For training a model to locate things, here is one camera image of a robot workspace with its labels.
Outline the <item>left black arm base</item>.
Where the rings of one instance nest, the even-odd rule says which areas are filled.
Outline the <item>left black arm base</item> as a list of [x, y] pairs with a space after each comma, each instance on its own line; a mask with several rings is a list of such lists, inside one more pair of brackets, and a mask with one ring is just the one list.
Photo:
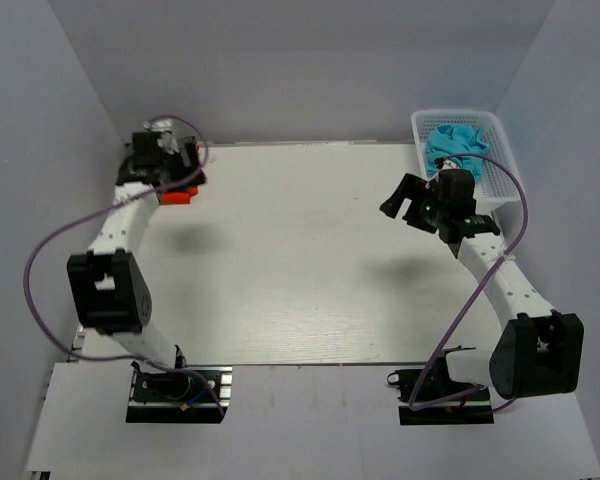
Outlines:
[[128, 424], [220, 424], [228, 412], [233, 368], [196, 368], [192, 375], [134, 369], [125, 421]]

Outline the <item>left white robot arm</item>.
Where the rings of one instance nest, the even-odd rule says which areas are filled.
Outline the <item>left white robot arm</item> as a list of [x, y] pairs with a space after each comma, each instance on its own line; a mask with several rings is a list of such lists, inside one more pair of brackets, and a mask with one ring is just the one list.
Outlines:
[[177, 138], [169, 120], [133, 133], [111, 210], [87, 251], [67, 262], [81, 326], [116, 341], [143, 370], [160, 371], [157, 387], [171, 399], [189, 392], [192, 377], [180, 367], [179, 348], [151, 322], [152, 298], [136, 254], [157, 208], [187, 205], [205, 184], [199, 153], [196, 139]]

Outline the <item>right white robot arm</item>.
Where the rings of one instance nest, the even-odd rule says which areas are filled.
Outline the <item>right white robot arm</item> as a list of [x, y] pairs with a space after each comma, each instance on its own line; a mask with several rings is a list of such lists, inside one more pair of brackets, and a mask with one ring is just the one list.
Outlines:
[[443, 401], [481, 388], [492, 388], [506, 400], [573, 392], [579, 380], [584, 325], [574, 313], [561, 313], [532, 286], [512, 258], [512, 247], [489, 215], [477, 213], [475, 180], [462, 169], [446, 169], [427, 181], [405, 174], [380, 206], [386, 216], [435, 234], [474, 276], [470, 303], [484, 295], [502, 333], [491, 350], [447, 348], [445, 334], [415, 383], [408, 404], [414, 409], [435, 405], [420, 390], [431, 380]]

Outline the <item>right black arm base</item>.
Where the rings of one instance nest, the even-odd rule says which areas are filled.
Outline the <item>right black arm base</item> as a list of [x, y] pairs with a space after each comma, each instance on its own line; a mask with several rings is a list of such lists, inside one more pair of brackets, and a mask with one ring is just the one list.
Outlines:
[[490, 393], [487, 389], [473, 391], [467, 383], [457, 383], [449, 379], [447, 373], [432, 370], [424, 381], [414, 401], [418, 407], [427, 402], [447, 398], [433, 406], [412, 410], [409, 398], [421, 370], [419, 368], [399, 369], [386, 377], [389, 387], [397, 391], [399, 423], [407, 426], [460, 426], [487, 425], [494, 423]]

